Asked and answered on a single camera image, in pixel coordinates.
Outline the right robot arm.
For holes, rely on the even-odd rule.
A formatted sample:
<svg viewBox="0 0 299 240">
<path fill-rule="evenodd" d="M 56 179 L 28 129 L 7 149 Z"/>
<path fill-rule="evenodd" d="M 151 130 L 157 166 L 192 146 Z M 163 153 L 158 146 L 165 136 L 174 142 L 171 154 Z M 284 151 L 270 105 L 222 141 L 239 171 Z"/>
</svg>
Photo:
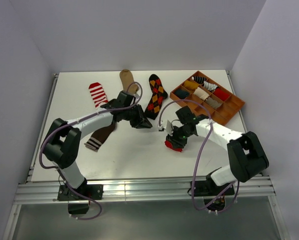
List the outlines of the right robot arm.
<svg viewBox="0 0 299 240">
<path fill-rule="evenodd" d="M 268 158 L 254 132 L 232 130 L 211 120 L 207 115 L 195 115 L 188 106 L 179 109 L 176 115 L 181 123 L 180 127 L 169 120 L 159 122 L 159 129 L 167 132 L 165 145 L 168 148 L 181 152 L 188 138 L 195 135 L 210 140 L 227 151 L 228 165 L 206 176 L 206 190 L 211 195 L 217 195 L 229 183 L 245 183 L 269 167 Z"/>
</svg>

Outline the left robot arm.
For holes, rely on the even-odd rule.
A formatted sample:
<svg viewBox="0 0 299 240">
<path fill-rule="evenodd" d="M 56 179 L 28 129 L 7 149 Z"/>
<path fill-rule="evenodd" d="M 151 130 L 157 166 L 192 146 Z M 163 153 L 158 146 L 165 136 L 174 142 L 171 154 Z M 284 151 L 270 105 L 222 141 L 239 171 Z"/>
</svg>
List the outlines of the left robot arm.
<svg viewBox="0 0 299 240">
<path fill-rule="evenodd" d="M 76 163 L 80 141 L 92 132 L 122 120 L 135 129 L 153 127 L 136 97 L 126 91 L 121 91 L 117 98 L 90 115 L 73 121 L 55 119 L 40 148 L 40 165 L 44 169 L 56 169 L 69 184 L 69 194 L 76 200 L 83 199 L 87 193 L 87 179 Z"/>
</svg>

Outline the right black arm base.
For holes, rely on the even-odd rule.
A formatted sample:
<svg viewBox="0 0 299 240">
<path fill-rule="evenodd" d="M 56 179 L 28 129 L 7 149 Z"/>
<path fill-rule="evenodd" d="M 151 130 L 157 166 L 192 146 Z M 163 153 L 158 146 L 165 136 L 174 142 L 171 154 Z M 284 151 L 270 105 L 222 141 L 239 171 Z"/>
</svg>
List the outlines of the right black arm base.
<svg viewBox="0 0 299 240">
<path fill-rule="evenodd" d="M 206 207 L 206 205 L 210 203 L 211 199 L 204 199 L 204 197 L 214 198 L 224 189 L 226 189 L 226 191 L 224 191 L 222 195 L 218 196 L 209 206 Z M 204 209 L 209 213 L 214 212 L 216 214 L 224 211 L 227 208 L 226 196 L 234 196 L 231 202 L 231 204 L 233 204 L 237 197 L 237 193 L 231 183 L 226 183 L 222 186 L 214 185 L 209 180 L 199 180 L 194 183 L 194 197 L 202 197 L 205 207 Z"/>
</svg>

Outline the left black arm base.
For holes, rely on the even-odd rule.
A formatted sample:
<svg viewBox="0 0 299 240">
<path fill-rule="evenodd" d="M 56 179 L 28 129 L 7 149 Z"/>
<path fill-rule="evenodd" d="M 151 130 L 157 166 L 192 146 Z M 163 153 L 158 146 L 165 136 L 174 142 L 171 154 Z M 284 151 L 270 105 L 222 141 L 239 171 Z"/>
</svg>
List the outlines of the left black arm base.
<svg viewBox="0 0 299 240">
<path fill-rule="evenodd" d="M 77 189 L 76 191 L 92 200 L 101 200 L 103 197 L 102 184 L 88 184 L 85 186 L 85 189 Z M 83 201 L 85 198 L 73 193 L 65 184 L 60 185 L 57 200 L 59 202 L 68 202 L 68 213 L 78 217 L 85 215 L 90 209 L 91 205 L 90 200 L 88 200 L 88 203 L 74 203 L 74 201 Z"/>
</svg>

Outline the navy blue sock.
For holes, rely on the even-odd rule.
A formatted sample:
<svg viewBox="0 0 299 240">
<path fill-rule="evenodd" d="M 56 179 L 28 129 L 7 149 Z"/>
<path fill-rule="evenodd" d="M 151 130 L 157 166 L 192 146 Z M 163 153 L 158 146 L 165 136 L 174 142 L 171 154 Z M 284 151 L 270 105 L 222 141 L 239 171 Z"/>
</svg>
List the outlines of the navy blue sock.
<svg viewBox="0 0 299 240">
<path fill-rule="evenodd" d="M 186 90 L 182 90 L 182 89 L 177 89 L 175 92 L 174 92 L 174 94 L 179 98 L 179 99 L 185 99 L 185 98 L 187 98 L 189 95 L 190 95 L 190 93 L 188 92 L 188 91 L 186 91 Z"/>
</svg>

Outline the red patterned sock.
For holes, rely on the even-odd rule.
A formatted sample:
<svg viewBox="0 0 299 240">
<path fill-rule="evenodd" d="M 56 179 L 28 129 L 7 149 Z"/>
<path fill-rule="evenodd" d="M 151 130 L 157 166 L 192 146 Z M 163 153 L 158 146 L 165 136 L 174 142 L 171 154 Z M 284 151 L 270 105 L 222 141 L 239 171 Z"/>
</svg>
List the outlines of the red patterned sock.
<svg viewBox="0 0 299 240">
<path fill-rule="evenodd" d="M 171 149 L 171 150 L 173 150 L 173 151 L 176 151 L 176 152 L 182 152 L 182 151 L 183 151 L 182 148 L 174 147 L 173 144 L 172 144 L 170 141 L 168 141 L 168 140 L 166 140 L 166 141 L 164 142 L 164 144 L 165 144 L 165 146 L 166 146 L 167 148 L 169 148 L 169 149 Z"/>
</svg>

